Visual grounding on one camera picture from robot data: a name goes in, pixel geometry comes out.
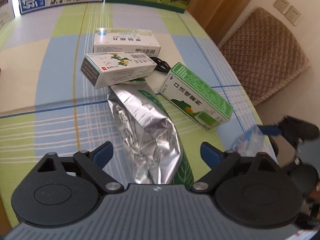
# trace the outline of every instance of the white wall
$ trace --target white wall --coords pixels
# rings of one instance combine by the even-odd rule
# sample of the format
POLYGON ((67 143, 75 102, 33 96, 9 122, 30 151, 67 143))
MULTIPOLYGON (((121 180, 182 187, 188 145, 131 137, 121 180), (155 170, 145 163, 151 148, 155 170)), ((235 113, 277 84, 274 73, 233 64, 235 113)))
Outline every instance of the white wall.
MULTIPOLYGON (((307 54, 311 62, 311 69, 269 100, 258 105, 256 109, 264 124, 273 124, 284 115, 291 115, 313 122, 320 127, 320 0, 288 0, 302 13, 303 19, 297 26, 292 25, 284 15, 273 7, 275 1, 251 0, 225 38, 256 6, 263 7, 281 20, 291 30, 307 54)), ((280 150, 287 153, 287 155, 280 156, 279 163, 289 161, 288 154, 292 154, 290 145, 281 139, 276 141, 281 148, 280 150)))

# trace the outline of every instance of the checkered tablecloth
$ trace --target checkered tablecloth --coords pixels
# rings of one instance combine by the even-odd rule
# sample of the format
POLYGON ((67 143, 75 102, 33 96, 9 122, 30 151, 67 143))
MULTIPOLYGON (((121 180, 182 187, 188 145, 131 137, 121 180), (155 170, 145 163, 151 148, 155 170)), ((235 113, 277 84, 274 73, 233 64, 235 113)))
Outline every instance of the checkered tablecloth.
MULTIPOLYGON (((0 193, 12 225, 17 220, 11 194, 47 152, 70 156, 111 141, 115 153, 105 171, 123 184, 133 182, 107 90, 95 90, 79 71, 84 54, 92 52, 98 27, 152 30, 161 45, 159 58, 170 66, 184 63, 234 107, 229 122, 207 133, 158 96, 177 127, 195 180, 209 171, 200 157, 203 141, 229 149, 260 123, 230 66, 188 12, 87 3, 23 15, 0 29, 0 193)), ((154 72, 146 80, 158 92, 164 78, 154 72)), ((273 153, 267 142, 264 149, 273 153)))

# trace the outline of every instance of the cardboard box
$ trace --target cardboard box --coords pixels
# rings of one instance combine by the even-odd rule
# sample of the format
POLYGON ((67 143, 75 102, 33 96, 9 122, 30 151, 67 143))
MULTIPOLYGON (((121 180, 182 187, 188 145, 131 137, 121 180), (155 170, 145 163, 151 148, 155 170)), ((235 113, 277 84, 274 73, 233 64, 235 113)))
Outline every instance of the cardboard box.
POLYGON ((135 51, 158 57, 160 45, 151 31, 99 28, 94 34, 93 52, 135 51))
POLYGON ((85 55, 80 70, 98 89, 149 76, 156 65, 145 53, 90 53, 85 55))
POLYGON ((168 73, 160 93, 206 131, 212 131, 232 115, 232 106, 181 63, 168 73))

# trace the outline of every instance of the silver foil bag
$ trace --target silver foil bag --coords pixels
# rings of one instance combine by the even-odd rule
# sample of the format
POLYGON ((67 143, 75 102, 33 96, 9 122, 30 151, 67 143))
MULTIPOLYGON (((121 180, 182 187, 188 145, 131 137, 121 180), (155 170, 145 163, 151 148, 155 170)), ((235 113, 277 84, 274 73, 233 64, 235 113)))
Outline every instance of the silver foil bag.
POLYGON ((193 184, 175 125, 144 79, 110 86, 108 103, 136 183, 193 184))

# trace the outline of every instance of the electrical outlet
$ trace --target electrical outlet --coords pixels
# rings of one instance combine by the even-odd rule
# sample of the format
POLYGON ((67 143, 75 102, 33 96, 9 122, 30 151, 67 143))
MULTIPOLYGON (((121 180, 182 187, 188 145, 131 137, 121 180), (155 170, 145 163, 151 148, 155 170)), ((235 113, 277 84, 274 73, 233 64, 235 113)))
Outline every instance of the electrical outlet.
POLYGON ((285 14, 290 7, 290 3, 287 0, 276 0, 273 6, 282 14, 285 14))
POLYGON ((301 13, 294 6, 291 6, 289 8, 289 10, 285 14, 285 17, 295 26, 302 19, 301 13))

